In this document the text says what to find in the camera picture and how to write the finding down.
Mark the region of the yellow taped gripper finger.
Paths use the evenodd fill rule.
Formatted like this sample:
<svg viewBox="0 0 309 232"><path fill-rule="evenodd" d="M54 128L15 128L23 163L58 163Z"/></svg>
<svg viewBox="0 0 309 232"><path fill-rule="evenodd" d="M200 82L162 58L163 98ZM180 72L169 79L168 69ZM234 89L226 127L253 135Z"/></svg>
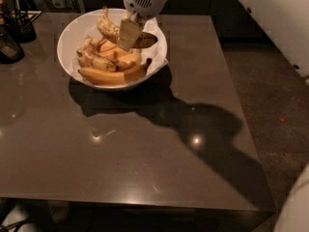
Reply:
<svg viewBox="0 0 309 232"><path fill-rule="evenodd" d="M141 35L144 25L144 21L137 14L124 16L120 24L117 46L129 51Z"/></svg>

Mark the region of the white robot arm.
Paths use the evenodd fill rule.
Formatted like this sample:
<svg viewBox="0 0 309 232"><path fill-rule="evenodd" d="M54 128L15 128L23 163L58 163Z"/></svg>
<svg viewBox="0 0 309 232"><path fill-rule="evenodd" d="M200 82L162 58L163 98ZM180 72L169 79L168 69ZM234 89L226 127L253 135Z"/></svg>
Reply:
<svg viewBox="0 0 309 232"><path fill-rule="evenodd" d="M257 230L244 217L213 232L308 232L308 0L167 0L208 13L270 182L275 215Z"/></svg>

